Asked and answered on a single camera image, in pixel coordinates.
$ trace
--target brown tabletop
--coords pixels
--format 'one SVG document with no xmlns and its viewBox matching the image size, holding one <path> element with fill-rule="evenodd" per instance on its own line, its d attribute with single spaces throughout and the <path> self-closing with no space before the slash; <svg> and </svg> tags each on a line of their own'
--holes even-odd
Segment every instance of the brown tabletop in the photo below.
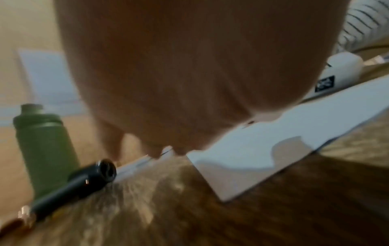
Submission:
<svg viewBox="0 0 389 246">
<path fill-rule="evenodd" d="M 185 157 L 0 245 L 389 245 L 389 111 L 228 203 Z"/>
</svg>

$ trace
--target black and white striped object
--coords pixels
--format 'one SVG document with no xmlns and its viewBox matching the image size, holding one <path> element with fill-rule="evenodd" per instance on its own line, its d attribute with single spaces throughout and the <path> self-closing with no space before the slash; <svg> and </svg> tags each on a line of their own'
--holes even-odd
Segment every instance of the black and white striped object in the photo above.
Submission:
<svg viewBox="0 0 389 246">
<path fill-rule="evenodd" d="M 333 53 L 353 51 L 389 36 L 389 0 L 353 0 Z"/>
</svg>

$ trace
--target cable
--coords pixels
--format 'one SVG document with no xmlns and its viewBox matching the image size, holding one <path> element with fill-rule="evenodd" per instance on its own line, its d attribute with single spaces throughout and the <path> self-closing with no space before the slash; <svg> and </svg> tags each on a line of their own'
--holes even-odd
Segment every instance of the cable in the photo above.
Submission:
<svg viewBox="0 0 389 246">
<path fill-rule="evenodd" d="M 368 46 L 360 49 L 356 49 L 353 51 L 353 53 L 359 53 L 362 51 L 372 50 L 372 49 L 389 49 L 389 45 L 375 45 L 375 46 Z"/>
</svg>

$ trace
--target black label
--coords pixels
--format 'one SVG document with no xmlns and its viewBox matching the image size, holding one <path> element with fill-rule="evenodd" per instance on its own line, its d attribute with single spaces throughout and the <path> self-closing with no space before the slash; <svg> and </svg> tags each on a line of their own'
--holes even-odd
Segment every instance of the black label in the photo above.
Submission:
<svg viewBox="0 0 389 246">
<path fill-rule="evenodd" d="M 319 80 L 315 87 L 315 92 L 321 92 L 322 90 L 327 90 L 335 86 L 335 76 L 331 76 L 325 79 Z"/>
</svg>

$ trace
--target hand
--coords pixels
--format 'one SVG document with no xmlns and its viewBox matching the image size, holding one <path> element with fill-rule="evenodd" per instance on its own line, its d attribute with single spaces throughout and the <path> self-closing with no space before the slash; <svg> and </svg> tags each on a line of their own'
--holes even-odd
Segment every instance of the hand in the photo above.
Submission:
<svg viewBox="0 0 389 246">
<path fill-rule="evenodd" d="M 126 133 L 152 157 L 168 145 L 186 154 L 297 103 L 347 3 L 55 1 L 69 67 L 114 159 Z"/>
</svg>

